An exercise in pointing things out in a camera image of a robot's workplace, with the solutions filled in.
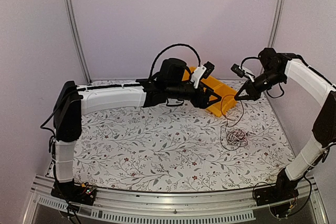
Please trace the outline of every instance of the zip tie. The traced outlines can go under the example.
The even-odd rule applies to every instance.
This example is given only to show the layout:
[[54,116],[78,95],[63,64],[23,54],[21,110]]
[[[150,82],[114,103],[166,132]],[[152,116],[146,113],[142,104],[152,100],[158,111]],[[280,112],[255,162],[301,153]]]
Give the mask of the zip tie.
[[310,167],[313,167],[313,168],[316,167],[316,165],[309,164],[309,163],[307,162],[306,158],[303,156],[303,154],[302,154],[301,152],[300,152],[300,154],[301,154],[303,160],[305,161],[305,163],[306,163],[307,165],[309,165]]
[[56,159],[54,159],[54,158],[51,158],[51,160],[55,162],[54,164],[70,163],[70,162],[72,162],[72,161],[73,161],[73,160],[70,160],[70,161],[57,161],[57,160],[56,160]]

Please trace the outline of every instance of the metal rail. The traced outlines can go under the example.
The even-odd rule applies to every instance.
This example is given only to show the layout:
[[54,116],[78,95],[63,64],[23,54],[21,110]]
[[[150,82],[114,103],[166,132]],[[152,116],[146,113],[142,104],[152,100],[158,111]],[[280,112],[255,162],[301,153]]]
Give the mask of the metal rail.
[[278,29],[279,29],[282,10],[284,8],[284,2],[285,2],[285,0],[277,0],[277,5],[276,5],[276,9],[275,9],[271,34],[269,36],[267,47],[273,47],[274,46],[274,43],[275,43],[275,40],[276,40],[276,37],[277,37],[277,32],[278,32]]
[[79,59],[79,63],[82,68],[82,72],[83,72],[83,75],[84,75],[84,78],[87,84],[90,84],[91,77],[90,77],[88,66],[85,61],[82,44],[80,42],[76,19],[73,13],[74,8],[72,6],[72,1],[71,0],[64,0],[64,1],[65,1],[65,6],[66,6],[67,14],[68,14],[70,28],[71,28],[71,33],[72,33],[73,41],[75,43],[75,48],[76,48],[77,56]]
[[[314,179],[311,177],[309,180],[313,183],[313,193],[318,194]],[[37,204],[66,211],[66,202],[50,195],[53,185],[53,179],[36,176],[30,190],[31,210],[27,211],[29,214],[24,223],[31,223],[32,212]],[[113,223],[240,223],[254,220],[254,210],[268,207],[257,207],[252,198],[252,188],[201,193],[146,193],[108,188],[97,190],[93,206],[78,205],[79,216]],[[299,197],[307,196],[309,184],[305,180],[301,181],[298,190]]]

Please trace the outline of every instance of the black bracket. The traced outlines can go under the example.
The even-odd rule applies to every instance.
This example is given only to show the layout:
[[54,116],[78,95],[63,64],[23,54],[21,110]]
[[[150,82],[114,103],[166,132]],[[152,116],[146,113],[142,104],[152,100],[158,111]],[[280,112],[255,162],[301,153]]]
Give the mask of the black bracket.
[[313,126],[315,139],[326,148],[336,142],[336,92],[330,91]]
[[[295,54],[276,53],[273,48],[265,48],[258,55],[258,59],[264,69],[264,72],[257,76],[254,81],[247,80],[238,93],[235,95],[235,100],[258,100],[261,93],[270,90],[274,85],[287,82],[285,69],[288,61],[298,59]],[[237,64],[231,67],[231,70],[239,77],[247,77]]]
[[276,198],[275,186],[264,187],[255,189],[253,192],[253,198],[256,200],[257,206],[263,206],[267,204],[273,204],[279,201],[288,200],[299,196],[298,190],[288,190],[285,194],[282,194],[281,198]]
[[67,81],[54,107],[54,127],[57,140],[76,141],[82,133],[81,96],[74,81]]
[[86,192],[86,187],[75,185],[74,181],[68,183],[54,182],[51,195],[70,202],[93,206],[97,190],[92,186],[87,186],[87,188],[89,189],[88,192]]

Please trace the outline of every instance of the yellow object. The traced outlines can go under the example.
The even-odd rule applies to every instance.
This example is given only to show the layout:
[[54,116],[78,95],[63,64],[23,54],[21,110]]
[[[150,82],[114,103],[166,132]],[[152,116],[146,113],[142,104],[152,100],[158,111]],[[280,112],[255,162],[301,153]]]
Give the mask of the yellow object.
[[[193,72],[196,68],[190,67],[190,71]],[[188,80],[189,73],[187,71],[184,72],[183,80]],[[229,109],[232,109],[236,106],[237,101],[234,96],[237,93],[236,90],[230,88],[228,85],[218,81],[216,78],[209,76],[206,79],[201,80],[204,84],[208,85],[210,88],[214,90],[216,94],[219,94],[222,97],[221,102],[217,102],[210,107],[207,108],[210,112],[212,112],[215,116],[221,117],[222,114],[226,114]]]

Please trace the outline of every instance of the white arm segment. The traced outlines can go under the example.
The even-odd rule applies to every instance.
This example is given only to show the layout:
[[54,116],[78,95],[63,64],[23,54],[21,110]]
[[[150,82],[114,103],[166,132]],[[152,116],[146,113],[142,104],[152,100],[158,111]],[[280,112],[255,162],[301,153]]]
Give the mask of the white arm segment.
[[[287,63],[285,75],[300,84],[314,97],[320,106],[324,105],[329,92],[335,90],[329,83],[310,70],[299,59],[294,59]],[[291,181],[301,178],[324,150],[325,148],[322,148],[322,145],[312,134],[308,143],[301,150],[299,155],[286,167],[285,171],[288,178]]]
[[139,107],[143,106],[146,99],[146,93],[142,86],[94,89],[78,93],[83,96],[81,100],[82,115],[120,107]]
[[[87,88],[88,86],[79,86],[78,88]],[[142,86],[138,87],[117,87],[106,89],[94,89],[79,91],[83,96],[81,100],[81,114],[128,106],[143,106],[146,98],[146,93],[143,91]],[[74,161],[74,150],[76,141],[55,142],[55,165],[56,177],[59,182],[70,182],[73,179],[72,163]]]
[[323,106],[329,92],[334,90],[329,83],[306,67],[299,59],[293,59],[287,63],[285,75],[300,84],[320,106]]
[[194,70],[194,73],[191,75],[191,82],[194,83],[194,88],[196,89],[198,88],[198,84],[205,71],[206,71],[206,67],[204,67],[203,65],[200,65]]

